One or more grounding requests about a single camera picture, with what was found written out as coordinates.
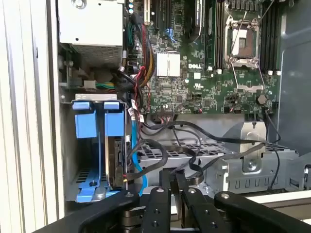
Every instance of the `black cable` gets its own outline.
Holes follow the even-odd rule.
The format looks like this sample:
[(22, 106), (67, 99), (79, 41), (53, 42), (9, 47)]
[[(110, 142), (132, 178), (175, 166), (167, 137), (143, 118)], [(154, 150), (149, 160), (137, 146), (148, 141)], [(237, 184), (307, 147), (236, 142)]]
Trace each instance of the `black cable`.
[(168, 155), (167, 155), (167, 152), (166, 150), (164, 149), (164, 147), (158, 143), (157, 141), (155, 140), (152, 140), (152, 139), (143, 139), (143, 140), (140, 140), (136, 146), (132, 149), (131, 153), (128, 155), (127, 157), (127, 162), (129, 162), (132, 157), (133, 157), (133, 154), (143, 145), (143, 144), (149, 144), (150, 146), (152, 146), (153, 148), (156, 148), (156, 149), (160, 149), (161, 153), (162, 153), (162, 159), (155, 163), (155, 164), (152, 164), (148, 167), (146, 167), (145, 169), (143, 169), (141, 172), (139, 173), (127, 173), (126, 174), (126, 179), (127, 181), (131, 181), (131, 180), (135, 180), (135, 179), (138, 179), (140, 177), (142, 177), (143, 175), (147, 174), (148, 172), (151, 172), (153, 170), (156, 170), (160, 167), (163, 167), (166, 163), (167, 163), (167, 160), (168, 160)]
[(280, 156), (279, 156), (277, 150), (273, 146), (271, 146), (271, 148), (273, 149), (273, 151), (276, 153), (276, 156), (277, 156), (277, 167), (276, 167), (276, 173), (274, 174), (274, 177), (272, 178), (272, 181), (268, 187), (268, 191), (273, 190), (273, 185), (274, 185), (274, 182), (276, 181), (276, 178), (278, 175), (278, 170), (280, 169)]
[(193, 164), (196, 160), (196, 157), (198, 156), (198, 154), (201, 150), (201, 147), (202, 147), (202, 141), (201, 141), (200, 136), (197, 135), (196, 133), (192, 132), (192, 131), (189, 131), (189, 130), (176, 129), (175, 127), (173, 127), (172, 130), (173, 130), (175, 137), (178, 141), (179, 141), (179, 139), (177, 137), (175, 130), (190, 133), (190, 134), (196, 136), (197, 139), (199, 140), (199, 147), (198, 147), (198, 150), (196, 151), (196, 153), (194, 154), (194, 156), (192, 158), (190, 158), (186, 163), (183, 163), (179, 167), (175, 168), (173, 171), (170, 172), (170, 174), (175, 174), (177, 171), (180, 171), (181, 169), (183, 169), (187, 165), (189, 165), (191, 170), (198, 171), (200, 174), (202, 174), (202, 168), (199, 165)]
[[(135, 88), (136, 82), (130, 76), (128, 76), (126, 73), (119, 71), (119, 70), (117, 70), (116, 72), (120, 74), (122, 77), (124, 77), (127, 81), (129, 81), (133, 85), (133, 89)], [(137, 87), (137, 94), (139, 97), (140, 108), (142, 108), (144, 106), (144, 99), (143, 99), (142, 91), (139, 85)]]
[(276, 143), (276, 142), (278, 142), (278, 141), (281, 140), (281, 135), (280, 135), (280, 133), (278, 132), (278, 130), (277, 130), (275, 124), (274, 124), (273, 121), (271, 120), (271, 118), (270, 118), (270, 116), (269, 116), (269, 113), (268, 113), (268, 110), (265, 110), (264, 112), (265, 112), (266, 117), (267, 117), (267, 119), (268, 119), (268, 121), (269, 121), (269, 124), (272, 125), (272, 128), (273, 128), (273, 129), (275, 130), (275, 132), (277, 133), (278, 139), (277, 139), (276, 141), (272, 142), (272, 143)]
[(143, 129), (141, 129), (141, 132), (147, 136), (156, 136), (158, 134), (160, 134), (165, 128), (160, 128), (159, 131), (155, 132), (155, 133), (147, 133), (146, 131), (144, 131)]
[(227, 142), (227, 143), (238, 143), (238, 144), (247, 144), (247, 143), (256, 143), (256, 142), (261, 142), (261, 143), (265, 143), (268, 144), (268, 142), (266, 142), (265, 140), (247, 140), (247, 139), (239, 139), (239, 138), (226, 138), (226, 137), (217, 137), (212, 135), (211, 133), (207, 132), (206, 130), (202, 129), (201, 127), (199, 127), (196, 124), (193, 124), (191, 122), (188, 121), (170, 121), (165, 125), (152, 125), (149, 126), (150, 129), (152, 130), (158, 130), (161, 127), (163, 127), (163, 129), (166, 128), (171, 128), (174, 125), (187, 125), (190, 126), (192, 128), (194, 128), (195, 130), (201, 132), (202, 134), (204, 134), (205, 136), (215, 140), (215, 141), (219, 141), (219, 142)]
[(179, 138), (177, 137), (177, 133), (176, 133), (175, 127), (173, 127), (172, 130), (173, 130), (173, 133), (175, 135), (175, 138), (176, 138), (176, 141), (177, 141), (178, 145), (181, 146)]

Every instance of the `green wire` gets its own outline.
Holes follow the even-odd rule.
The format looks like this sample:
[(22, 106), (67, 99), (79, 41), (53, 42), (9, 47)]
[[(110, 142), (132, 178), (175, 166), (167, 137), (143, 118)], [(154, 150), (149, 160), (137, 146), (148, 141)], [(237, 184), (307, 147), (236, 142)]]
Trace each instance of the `green wire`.
[(108, 85), (101, 84), (101, 83), (96, 84), (96, 86), (97, 87), (104, 87), (106, 89), (115, 89), (113, 86), (108, 86)]

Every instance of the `ram slot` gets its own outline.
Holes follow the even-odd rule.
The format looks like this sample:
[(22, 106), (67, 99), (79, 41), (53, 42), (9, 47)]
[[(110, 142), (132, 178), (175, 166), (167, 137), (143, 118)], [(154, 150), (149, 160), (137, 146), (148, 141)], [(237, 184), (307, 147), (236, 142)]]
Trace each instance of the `ram slot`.
[(204, 59), (204, 67), (207, 69), (207, 64), (208, 64), (208, 58), (209, 58), (209, 53), (208, 53), (208, 43), (209, 43), (209, 35), (208, 35), (208, 22), (209, 22), (209, 0), (206, 0), (205, 2), (205, 43), (204, 43), (204, 53), (205, 53), (205, 59)]
[[(268, 5), (263, 5), (263, 12)], [(279, 9), (274, 3), (262, 19), (260, 44), (260, 69), (263, 71), (277, 69), (277, 54), (280, 26)]]
[(219, 66), (219, 30), (220, 30), (220, 23), (219, 23), (219, 2), (216, 3), (216, 28), (215, 28), (215, 62), (216, 68)]
[(224, 3), (217, 2), (217, 16), (216, 16), (216, 68), (222, 69), (224, 59)]
[(224, 34), (225, 34), (225, 7), (224, 3), (220, 3), (221, 7), (221, 18), (220, 18), (220, 63), (219, 63), (219, 69), (224, 68), (224, 46), (225, 46), (225, 40), (224, 40)]

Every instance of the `green circuit board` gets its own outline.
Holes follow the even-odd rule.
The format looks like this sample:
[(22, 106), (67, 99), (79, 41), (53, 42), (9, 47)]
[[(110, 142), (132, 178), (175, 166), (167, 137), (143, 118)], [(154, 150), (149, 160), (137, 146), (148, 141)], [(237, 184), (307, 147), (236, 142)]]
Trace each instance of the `green circuit board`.
[[(162, 3), (159, 15), (161, 21), (158, 28), (155, 27), (152, 18), (148, 25), (155, 58), (158, 53), (180, 54), (180, 75), (178, 77), (160, 77), (155, 73), (149, 83), (150, 103), (148, 102), (149, 90), (143, 89), (147, 112), (165, 114), (176, 109), (176, 113), (179, 114), (252, 113), (254, 110), (261, 112), (263, 107), (273, 111), (273, 108), (277, 106), (280, 76), (263, 73), (261, 78), (259, 69), (235, 68), (239, 86), (261, 86), (258, 90), (250, 92), (237, 88), (234, 71), (227, 67), (224, 59), (221, 58), (218, 63), (223, 68), (217, 69), (216, 67), (216, 54), (220, 53), (219, 43), (222, 43), (223, 47), (225, 46), (225, 40), (217, 41), (219, 31), (224, 30), (225, 26), (219, 27), (220, 22), (216, 16), (222, 11), (224, 14), (222, 24), (225, 23), (229, 15), (236, 20), (241, 20), (246, 11), (245, 4), (248, 2), (248, 4), (253, 4), (253, 10), (247, 11), (245, 20), (258, 19), (258, 16), (262, 14), (262, 7), (257, 0), (242, 1), (243, 7), (242, 3), (238, 1), (241, 4), (239, 9), (233, 9), (232, 1), (229, 0), (222, 3), (222, 9), (219, 9), (217, 0), (203, 1), (201, 35), (192, 43), (187, 43), (184, 39), (186, 0), (171, 1), (170, 20), (173, 38), (165, 33), (165, 1), (158, 2)], [(134, 10), (143, 15), (143, 2), (136, 1)], [(259, 30), (257, 33), (260, 38), (261, 31)], [(228, 48), (231, 47), (231, 43), (231, 39), (228, 38)], [(135, 54), (138, 62), (141, 61), (141, 51), (133, 49), (128, 54)], [(257, 103), (256, 99), (259, 95), (264, 95), (267, 98), (264, 104)]]

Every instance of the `black mounting arm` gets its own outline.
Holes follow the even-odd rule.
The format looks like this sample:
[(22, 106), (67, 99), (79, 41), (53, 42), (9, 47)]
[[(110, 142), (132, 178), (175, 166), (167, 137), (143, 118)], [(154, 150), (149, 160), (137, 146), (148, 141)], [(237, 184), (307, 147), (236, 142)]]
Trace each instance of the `black mounting arm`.
[[(175, 196), (178, 219), (181, 220), (183, 228), (192, 228), (192, 230), (198, 228), (202, 233), (229, 233), (233, 230), (245, 233), (311, 232), (311, 226), (307, 223), (231, 192), (220, 192), (213, 200), (203, 195), (196, 187), (188, 187), (183, 173), (175, 174), (173, 179), (169, 176), (163, 177), (169, 180), (162, 181), (162, 184), (170, 183), (170, 187), (165, 185), (165, 187), (153, 188), (149, 195), (143, 195), (143, 197), (148, 197), (143, 205), (138, 204), (138, 194), (124, 190), (76, 211), (35, 233), (81, 233), (87, 225), (90, 223), (93, 225), (98, 219), (100, 225), (106, 222), (110, 224), (112, 221), (113, 226), (119, 226), (113, 230), (101, 227), (100, 232), (119, 232), (119, 230), (122, 233), (177, 232), (171, 230), (171, 193)], [(131, 216), (122, 215), (131, 208), (138, 211), (132, 211)], [(128, 217), (126, 227), (124, 227), (122, 217)]]
[(80, 211), (47, 225), (35, 233), (80, 233), (89, 223), (138, 204), (139, 195), (121, 191)]

